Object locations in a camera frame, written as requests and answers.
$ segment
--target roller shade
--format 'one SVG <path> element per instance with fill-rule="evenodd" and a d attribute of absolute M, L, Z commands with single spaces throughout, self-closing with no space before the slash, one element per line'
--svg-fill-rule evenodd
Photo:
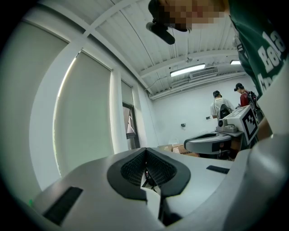
<path fill-rule="evenodd" d="M 63 176 L 83 163 L 114 154 L 109 117 L 110 74 L 81 52 L 67 75 L 55 119 L 56 153 Z"/>
<path fill-rule="evenodd" d="M 42 29 L 19 22 L 1 53 L 0 169 L 11 194 L 25 203 L 41 192 L 29 148 L 34 98 L 49 66 L 66 45 Z"/>
<path fill-rule="evenodd" d="M 123 81 L 121 82 L 121 95 L 123 102 L 134 105 L 131 87 Z"/>

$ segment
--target black cap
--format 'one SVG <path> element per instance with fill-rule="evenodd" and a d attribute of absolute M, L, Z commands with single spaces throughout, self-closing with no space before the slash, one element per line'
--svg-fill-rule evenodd
<path fill-rule="evenodd" d="M 241 83 L 237 83 L 237 84 L 236 84 L 236 89 L 238 89 L 238 88 L 244 89 L 244 87 L 243 87 L 243 85 L 242 85 Z"/>
<path fill-rule="evenodd" d="M 213 96 L 214 96 L 215 98 L 216 98 L 219 94 L 220 94 L 219 91 L 214 91 L 214 92 L 213 92 Z"/>

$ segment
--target fluorescent light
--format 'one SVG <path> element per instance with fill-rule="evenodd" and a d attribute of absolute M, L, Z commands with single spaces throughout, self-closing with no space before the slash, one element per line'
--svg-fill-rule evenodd
<path fill-rule="evenodd" d="M 240 61 L 238 61 L 238 60 L 232 60 L 232 61 L 230 62 L 230 64 L 231 64 L 231 65 L 236 65 L 236 64 L 240 65 L 241 63 L 240 63 Z"/>
<path fill-rule="evenodd" d="M 66 79 L 66 77 L 67 77 L 67 75 L 68 75 L 68 73 L 69 73 L 69 71 L 70 71 L 73 63 L 75 62 L 75 60 L 76 60 L 76 57 L 72 60 L 71 64 L 69 65 L 69 68 L 67 69 L 67 71 L 66 71 L 66 73 L 65 73 L 65 76 L 64 76 L 64 78 L 63 78 L 63 80 L 62 80 L 62 83 L 61 83 L 60 88 L 59 88 L 59 91 L 58 91 L 58 95 L 57 95 L 58 97 L 60 96 L 60 93 L 61 93 L 63 84 L 64 84 L 64 82 L 65 82 L 65 79 Z"/>
<path fill-rule="evenodd" d="M 173 71 L 171 72 L 171 77 L 177 76 L 179 74 L 184 74 L 184 73 L 188 73 L 188 72 L 192 72 L 195 70 L 201 70 L 205 68 L 205 64 L 201 64 L 201 65 L 197 65 L 197 66 L 192 66 L 192 67 L 186 67 L 183 68 L 181 70 L 177 70 L 177 71 Z"/>

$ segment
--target backpack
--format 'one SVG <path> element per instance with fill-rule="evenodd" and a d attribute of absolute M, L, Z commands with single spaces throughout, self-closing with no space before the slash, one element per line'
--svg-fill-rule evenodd
<path fill-rule="evenodd" d="M 257 96 L 254 92 L 250 91 L 248 95 L 249 104 L 251 105 L 254 112 L 259 110 L 260 108 L 257 106 Z"/>

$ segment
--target person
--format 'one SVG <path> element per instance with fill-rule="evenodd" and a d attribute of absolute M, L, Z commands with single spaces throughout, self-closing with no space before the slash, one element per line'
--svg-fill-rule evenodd
<path fill-rule="evenodd" d="M 247 106 L 249 105 L 249 97 L 248 95 L 250 94 L 241 83 L 236 84 L 236 90 L 241 94 L 240 96 L 240 101 L 241 101 L 241 106 Z"/>
<path fill-rule="evenodd" d="M 151 0 L 149 11 L 155 23 L 179 31 L 191 30 L 194 24 L 213 23 L 229 15 L 235 30 L 239 60 L 262 96 L 283 65 L 288 65 L 288 50 L 279 32 L 283 20 L 274 12 L 284 12 L 280 2 L 251 0 Z M 269 137 L 270 126 L 264 118 L 259 124 L 259 139 Z"/>
<path fill-rule="evenodd" d="M 214 91 L 213 96 L 214 96 L 214 102 L 212 102 L 211 107 L 210 107 L 211 115 L 213 119 L 218 118 L 219 108 L 221 107 L 222 104 L 226 105 L 229 110 L 231 111 L 234 110 L 234 107 L 231 104 L 231 102 L 228 99 L 222 97 L 219 91 Z"/>

